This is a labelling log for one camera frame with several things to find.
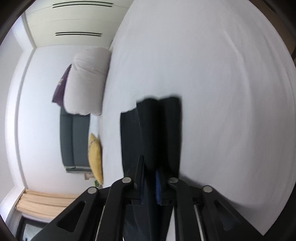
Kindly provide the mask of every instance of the metal bolt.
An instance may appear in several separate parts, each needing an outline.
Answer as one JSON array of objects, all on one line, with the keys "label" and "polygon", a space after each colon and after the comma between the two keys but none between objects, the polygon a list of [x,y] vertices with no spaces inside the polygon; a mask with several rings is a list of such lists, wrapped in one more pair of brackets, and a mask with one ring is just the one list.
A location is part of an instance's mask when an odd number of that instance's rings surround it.
[{"label": "metal bolt", "polygon": [[168,180],[169,183],[177,183],[178,181],[179,181],[179,179],[176,178],[176,177],[171,177],[171,178]]},{"label": "metal bolt", "polygon": [[122,182],[123,182],[123,183],[130,183],[130,182],[131,182],[131,178],[130,178],[130,177],[124,177],[124,178],[122,179]]},{"label": "metal bolt", "polygon": [[210,193],[210,192],[213,191],[213,188],[212,188],[211,186],[204,186],[204,187],[202,188],[202,190],[203,190],[204,192]]},{"label": "metal bolt", "polygon": [[91,188],[89,188],[89,189],[87,190],[87,192],[88,192],[89,194],[94,194],[94,193],[96,193],[96,191],[97,191],[97,189],[96,189],[95,187],[91,187]]}]

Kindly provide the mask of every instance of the beige curtain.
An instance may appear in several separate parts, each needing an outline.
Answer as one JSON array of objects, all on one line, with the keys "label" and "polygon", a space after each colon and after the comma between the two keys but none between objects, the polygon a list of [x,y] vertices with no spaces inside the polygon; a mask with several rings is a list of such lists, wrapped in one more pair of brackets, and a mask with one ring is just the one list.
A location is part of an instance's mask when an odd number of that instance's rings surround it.
[{"label": "beige curtain", "polygon": [[78,196],[26,190],[17,202],[16,209],[34,217],[54,219]]}]

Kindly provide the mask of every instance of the white wall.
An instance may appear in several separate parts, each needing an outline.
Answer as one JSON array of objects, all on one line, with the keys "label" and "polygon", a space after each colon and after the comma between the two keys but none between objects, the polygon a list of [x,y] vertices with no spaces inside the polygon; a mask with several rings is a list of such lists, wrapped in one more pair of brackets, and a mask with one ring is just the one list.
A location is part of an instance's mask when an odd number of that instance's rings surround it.
[{"label": "white wall", "polygon": [[[16,20],[11,30],[14,37],[16,38],[16,41],[22,49],[22,53],[13,72],[6,101],[4,131],[5,145],[9,169],[14,182],[14,187],[0,203],[0,214],[6,223],[9,223],[14,206],[26,187],[21,164],[19,162],[16,120],[18,114],[20,90],[28,63],[30,62],[30,58],[34,52],[34,46],[25,30],[25,23],[22,19],[22,16]],[[11,56],[11,52],[14,50],[15,46],[7,53],[8,57]]]},{"label": "white wall", "polygon": [[22,48],[10,30],[0,46],[0,203],[15,185],[6,153],[5,112],[9,86],[21,54]]},{"label": "white wall", "polygon": [[78,194],[93,186],[83,174],[66,173],[59,139],[55,88],[74,55],[89,48],[56,45],[37,48],[24,79],[18,115],[20,162],[30,190]]}]

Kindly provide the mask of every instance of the window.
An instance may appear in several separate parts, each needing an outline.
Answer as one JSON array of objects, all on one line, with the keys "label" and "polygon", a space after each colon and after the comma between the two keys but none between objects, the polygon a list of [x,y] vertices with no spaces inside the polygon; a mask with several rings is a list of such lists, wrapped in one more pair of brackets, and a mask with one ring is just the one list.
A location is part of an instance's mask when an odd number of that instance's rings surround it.
[{"label": "window", "polygon": [[31,241],[31,239],[39,233],[45,225],[47,225],[47,223],[22,217],[17,228],[16,239],[18,241]]}]

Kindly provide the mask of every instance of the white bed sheet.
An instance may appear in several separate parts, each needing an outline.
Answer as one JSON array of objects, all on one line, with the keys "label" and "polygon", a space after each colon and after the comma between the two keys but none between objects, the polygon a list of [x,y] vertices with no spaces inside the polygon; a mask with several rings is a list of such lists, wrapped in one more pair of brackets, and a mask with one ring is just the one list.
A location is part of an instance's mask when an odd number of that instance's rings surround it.
[{"label": "white bed sheet", "polygon": [[179,95],[180,177],[213,186],[266,233],[296,180],[296,71],[270,22],[248,0],[135,0],[112,48],[104,186],[123,176],[120,113]]}]

